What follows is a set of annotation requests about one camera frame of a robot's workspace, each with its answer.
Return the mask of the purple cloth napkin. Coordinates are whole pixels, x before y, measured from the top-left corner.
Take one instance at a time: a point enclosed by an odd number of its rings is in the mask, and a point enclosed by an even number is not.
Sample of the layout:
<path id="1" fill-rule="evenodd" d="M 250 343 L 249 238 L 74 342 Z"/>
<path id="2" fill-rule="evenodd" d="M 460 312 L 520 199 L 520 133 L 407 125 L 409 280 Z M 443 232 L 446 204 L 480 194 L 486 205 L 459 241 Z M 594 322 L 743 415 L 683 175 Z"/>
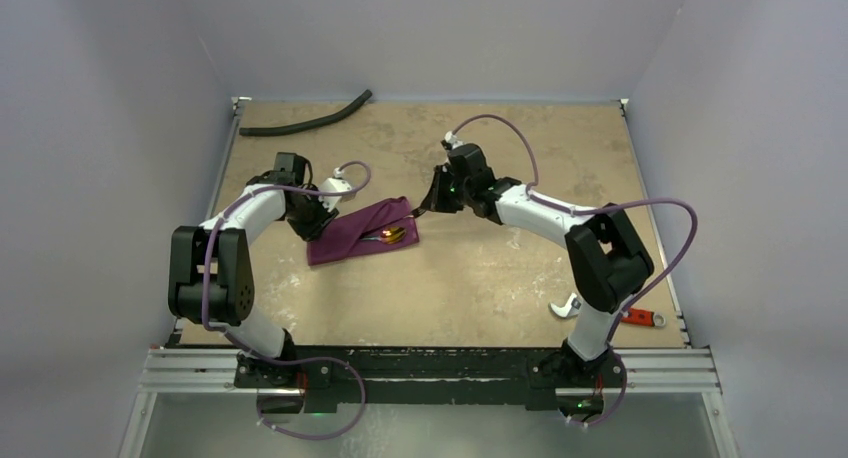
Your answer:
<path id="1" fill-rule="evenodd" d="M 415 220 L 402 222 L 407 235 L 402 242 L 386 245 L 379 242 L 362 242 L 359 237 L 370 230 L 395 222 L 412 211 L 406 197 L 386 198 L 355 212 L 335 218 L 319 239 L 309 242 L 306 261 L 310 267 L 398 251 L 417 245 L 420 236 Z"/>

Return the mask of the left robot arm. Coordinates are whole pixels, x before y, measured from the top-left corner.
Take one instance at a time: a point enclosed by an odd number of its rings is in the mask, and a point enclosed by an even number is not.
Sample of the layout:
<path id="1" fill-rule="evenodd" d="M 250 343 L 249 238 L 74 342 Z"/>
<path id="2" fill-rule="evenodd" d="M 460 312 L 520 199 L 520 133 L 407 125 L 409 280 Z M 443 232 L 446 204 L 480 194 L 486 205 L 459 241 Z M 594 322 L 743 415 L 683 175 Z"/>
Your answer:
<path id="1" fill-rule="evenodd" d="M 272 386 L 297 377 L 291 334 L 255 306 L 251 244 L 268 227 L 287 223 L 306 243 L 316 241 L 338 215 L 338 204 L 354 188 L 336 168 L 315 183 L 311 162 L 291 152 L 276 155 L 271 169 L 250 178 L 222 211 L 171 236 L 168 307 L 171 313 L 223 334 L 260 360 L 259 373 Z"/>

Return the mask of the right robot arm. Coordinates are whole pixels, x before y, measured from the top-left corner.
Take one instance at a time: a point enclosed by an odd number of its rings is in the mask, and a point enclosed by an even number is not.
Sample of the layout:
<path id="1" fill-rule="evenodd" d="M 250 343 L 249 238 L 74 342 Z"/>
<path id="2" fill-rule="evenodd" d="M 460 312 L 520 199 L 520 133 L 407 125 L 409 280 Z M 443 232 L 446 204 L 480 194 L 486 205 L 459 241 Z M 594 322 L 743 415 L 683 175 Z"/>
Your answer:
<path id="1" fill-rule="evenodd" d="M 609 335 L 625 300 L 655 270 L 631 220 L 617 208 L 596 211 L 535 197 L 521 181 L 496 177 L 476 144 L 442 146 L 446 161 L 434 167 L 430 188 L 413 214 L 470 209 L 479 218 L 529 231 L 564 248 L 583 303 L 563 343 L 561 370 L 573 384 L 588 383 L 600 372 L 599 358 L 610 348 Z"/>

